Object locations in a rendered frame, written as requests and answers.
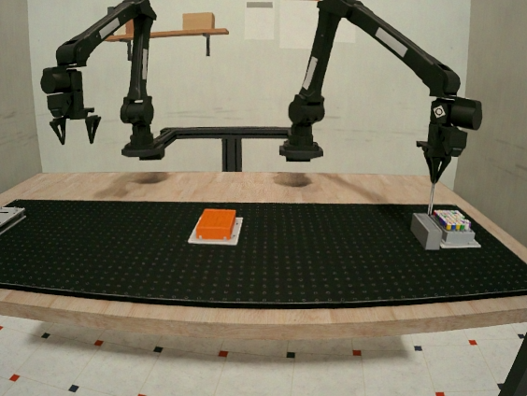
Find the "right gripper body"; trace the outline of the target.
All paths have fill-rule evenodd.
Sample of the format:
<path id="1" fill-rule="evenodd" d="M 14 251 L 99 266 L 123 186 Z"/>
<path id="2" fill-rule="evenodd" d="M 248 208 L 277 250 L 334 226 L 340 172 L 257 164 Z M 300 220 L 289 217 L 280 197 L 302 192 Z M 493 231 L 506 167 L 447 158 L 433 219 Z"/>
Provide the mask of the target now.
<path id="1" fill-rule="evenodd" d="M 83 92 L 83 90 L 79 90 L 79 91 L 71 91 L 71 92 Z M 84 110 L 84 109 L 87 109 L 87 110 Z M 69 119 L 69 120 L 91 120 L 91 119 L 95 119 L 95 118 L 98 118 L 98 115 L 92 115 L 92 116 L 87 116 L 88 115 L 88 112 L 91 112 L 93 113 L 94 112 L 94 107 L 87 107 L 87 108 L 84 108 L 84 109 L 81 109 L 81 110 L 76 110 L 76 111 L 67 111 L 65 113 L 64 116 L 60 117 L 60 118 L 54 118 L 52 120 L 62 120 L 62 119 Z M 69 115 L 69 116 L 68 116 Z M 91 118 L 90 118 L 91 117 Z"/>

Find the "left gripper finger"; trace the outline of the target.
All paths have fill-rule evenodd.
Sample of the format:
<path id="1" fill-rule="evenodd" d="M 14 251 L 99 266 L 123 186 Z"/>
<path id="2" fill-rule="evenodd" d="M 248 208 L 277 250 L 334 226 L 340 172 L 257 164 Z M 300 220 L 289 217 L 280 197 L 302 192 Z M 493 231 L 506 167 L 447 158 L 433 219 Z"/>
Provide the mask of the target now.
<path id="1" fill-rule="evenodd" d="M 440 159 L 440 168 L 438 167 L 439 170 L 437 170 L 437 176 L 436 176 L 436 181 L 435 181 L 435 184 L 438 182 L 439 178 L 441 177 L 442 173 L 445 171 L 445 169 L 447 168 L 447 166 L 449 165 L 449 163 L 451 162 L 451 159 L 450 158 L 441 158 Z"/>
<path id="2" fill-rule="evenodd" d="M 438 166 L 439 166 L 439 163 L 440 163 L 440 158 L 439 157 L 425 157 L 425 160 L 427 162 L 427 165 L 428 165 L 428 168 L 429 168 L 429 173 L 430 173 L 430 179 L 431 179 L 431 182 L 434 183 L 435 181 L 435 177 L 436 177 L 436 173 L 437 173 L 437 170 L 438 170 Z M 432 162 L 431 162 L 432 160 Z M 434 171 L 433 171 L 433 169 Z"/>

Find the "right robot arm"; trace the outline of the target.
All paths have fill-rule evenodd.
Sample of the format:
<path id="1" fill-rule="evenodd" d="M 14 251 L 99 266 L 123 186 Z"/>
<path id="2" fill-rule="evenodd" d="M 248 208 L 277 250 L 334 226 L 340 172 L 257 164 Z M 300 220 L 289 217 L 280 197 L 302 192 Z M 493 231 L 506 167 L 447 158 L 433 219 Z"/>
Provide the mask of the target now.
<path id="1" fill-rule="evenodd" d="M 47 95 L 48 110 L 52 117 L 60 118 L 65 115 L 66 111 L 84 109 L 83 92 L 71 92 L 83 90 L 82 72 L 70 68 L 87 66 L 88 58 L 91 57 L 93 50 L 126 22 L 133 20 L 134 38 L 130 85 L 127 97 L 123 97 L 120 110 L 121 121 L 133 125 L 133 134 L 130 135 L 130 142 L 124 145 L 124 150 L 156 149 L 160 146 L 160 140 L 154 140 L 153 133 L 150 132 L 154 108 L 152 97 L 147 94 L 150 30 L 156 18 L 157 15 L 150 5 L 150 0 L 123 0 L 104 18 L 81 34 L 65 41 L 56 50 L 57 66 L 44 68 L 40 80 L 42 91 L 45 94 L 52 94 Z M 60 65 L 62 67 L 58 67 Z M 69 93 L 60 93 L 67 90 Z M 141 99 L 131 98 L 143 98 L 144 100 L 143 103 L 136 103 L 135 101 L 141 101 Z"/>

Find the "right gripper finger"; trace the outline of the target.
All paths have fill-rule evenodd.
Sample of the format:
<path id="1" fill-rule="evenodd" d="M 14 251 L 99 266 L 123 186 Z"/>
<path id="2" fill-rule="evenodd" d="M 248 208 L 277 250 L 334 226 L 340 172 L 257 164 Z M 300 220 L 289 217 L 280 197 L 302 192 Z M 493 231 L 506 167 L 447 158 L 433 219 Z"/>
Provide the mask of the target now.
<path id="1" fill-rule="evenodd" d="M 62 134 L 60 134 L 58 125 L 60 125 Z M 58 136 L 62 146 L 65 144 L 65 126 L 66 126 L 66 119 L 50 121 L 50 127 L 52 128 L 54 133 L 56 133 L 56 135 Z"/>
<path id="2" fill-rule="evenodd" d="M 93 144 L 95 133 L 96 133 L 100 120 L 101 120 L 101 117 L 91 119 L 91 120 L 85 120 L 90 144 Z"/>

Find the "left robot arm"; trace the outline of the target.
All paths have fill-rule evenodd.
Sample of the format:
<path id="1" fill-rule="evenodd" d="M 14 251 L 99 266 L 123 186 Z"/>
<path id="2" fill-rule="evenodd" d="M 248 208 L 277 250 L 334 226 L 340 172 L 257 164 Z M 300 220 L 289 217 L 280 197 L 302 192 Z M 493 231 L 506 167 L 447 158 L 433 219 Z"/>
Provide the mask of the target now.
<path id="1" fill-rule="evenodd" d="M 317 8 L 318 24 L 305 79 L 299 94 L 288 107 L 292 127 L 289 141 L 283 141 L 284 150 L 320 151 L 319 144 L 313 142 L 312 125 L 322 121 L 325 115 L 322 84 L 337 27 L 345 18 L 406 64 L 430 89 L 429 96 L 438 97 L 431 103 L 430 121 L 442 123 L 442 126 L 429 123 L 427 144 L 444 148 L 449 157 L 461 156 L 466 148 L 467 132 L 458 127 L 477 131 L 482 122 L 482 104 L 461 96 L 451 97 L 457 96 L 461 87 L 458 74 L 372 13 L 371 9 L 372 12 L 369 11 L 359 0 L 320 0 Z"/>

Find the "orange tube rack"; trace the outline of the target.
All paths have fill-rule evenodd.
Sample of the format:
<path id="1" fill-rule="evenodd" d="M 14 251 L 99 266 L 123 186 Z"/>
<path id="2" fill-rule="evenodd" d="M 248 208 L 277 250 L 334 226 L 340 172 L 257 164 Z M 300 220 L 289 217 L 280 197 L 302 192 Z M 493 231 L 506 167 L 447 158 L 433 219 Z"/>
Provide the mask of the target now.
<path id="1" fill-rule="evenodd" d="M 202 239 L 230 240 L 234 226 L 235 210 L 205 209 L 195 228 L 196 239 L 202 235 Z"/>

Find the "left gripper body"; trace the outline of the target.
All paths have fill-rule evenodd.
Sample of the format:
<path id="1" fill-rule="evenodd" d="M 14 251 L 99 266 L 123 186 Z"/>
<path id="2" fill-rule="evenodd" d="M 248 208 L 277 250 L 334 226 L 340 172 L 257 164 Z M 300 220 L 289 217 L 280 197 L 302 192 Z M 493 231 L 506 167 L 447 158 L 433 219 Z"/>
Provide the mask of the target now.
<path id="1" fill-rule="evenodd" d="M 433 121 L 430 121 L 430 123 L 433 125 L 442 126 L 442 123 L 433 122 Z M 427 144 L 427 141 L 417 141 L 416 147 L 419 148 L 421 146 L 422 146 L 421 149 L 424 151 L 423 155 L 426 157 L 439 157 L 439 158 L 450 158 L 451 159 L 451 157 L 449 157 L 449 155 L 446 154 L 444 148 L 432 147 Z"/>

